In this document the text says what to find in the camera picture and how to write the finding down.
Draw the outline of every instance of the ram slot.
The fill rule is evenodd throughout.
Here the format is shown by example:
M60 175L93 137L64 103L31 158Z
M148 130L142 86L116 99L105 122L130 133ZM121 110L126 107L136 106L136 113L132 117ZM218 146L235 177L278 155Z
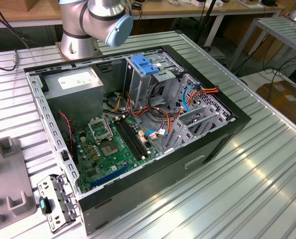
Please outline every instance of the ram slot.
M124 130L129 134L129 136L132 138L134 144L136 145L137 149L140 151L140 153L144 156L148 156L148 153L146 149L144 148L143 144L139 141L136 134L133 132L132 128L127 124L125 120L121 121L121 124L124 128Z
M122 124L120 123L120 121L115 122L115 127L118 130L118 132L120 133L120 135L122 136L122 138L124 139L125 143L129 147L129 149L132 151L135 158L137 160L141 160L143 155L140 154L140 151L138 151L136 145L133 143L133 141L130 138L130 136L128 135L128 133L124 130L124 128L123 128Z

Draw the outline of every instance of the blue pcie slot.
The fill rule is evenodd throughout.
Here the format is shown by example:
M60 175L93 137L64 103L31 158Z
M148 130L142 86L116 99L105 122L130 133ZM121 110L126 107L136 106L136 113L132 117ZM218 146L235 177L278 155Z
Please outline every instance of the blue pcie slot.
M96 187L96 186L98 186L98 185L101 185L101 184L103 184L103 183L105 183L105 182L111 180L112 178L115 178L115 177L121 175L122 173L124 173L124 172L126 171L126 168L129 167L129 165L130 165L130 164L127 164L125 167L123 167L123 168L117 170L116 172L113 172L113 173L111 173L111 174L109 174L109 175L107 175L107 176L105 176L105 177L103 177L103 178L101 178L101 179L98 179L98 180L95 181L95 182L92 182L92 183L90 184L90 187L91 187L91 188Z

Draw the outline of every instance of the motherboard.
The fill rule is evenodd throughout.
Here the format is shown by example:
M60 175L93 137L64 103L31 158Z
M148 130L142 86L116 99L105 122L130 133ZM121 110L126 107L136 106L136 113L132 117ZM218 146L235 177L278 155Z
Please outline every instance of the motherboard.
M132 116L96 119L88 126L73 134L82 193L159 156Z

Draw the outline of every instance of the sticker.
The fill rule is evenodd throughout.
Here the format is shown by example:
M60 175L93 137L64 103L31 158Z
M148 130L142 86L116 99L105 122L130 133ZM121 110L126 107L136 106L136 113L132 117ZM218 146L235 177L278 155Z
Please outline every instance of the sticker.
M164 135L165 132L166 132L166 130L164 130L163 128L161 128L158 133Z
M296 98L293 95L285 96L289 101L296 101Z
M285 90L286 90L283 86L280 86L280 85L274 85L274 87L275 87L278 91L285 91Z
M92 76L89 72L82 72L58 78L58 83L63 90L95 82L97 82L96 77Z

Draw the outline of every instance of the cardboard box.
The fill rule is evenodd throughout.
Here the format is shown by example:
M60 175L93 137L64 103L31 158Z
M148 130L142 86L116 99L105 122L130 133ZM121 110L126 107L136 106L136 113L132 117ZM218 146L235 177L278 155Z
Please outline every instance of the cardboard box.
M270 83L262 85L257 93L267 99ZM296 88L288 81L273 83L269 103L296 124Z
M0 7L18 10L29 11L38 0L0 0Z

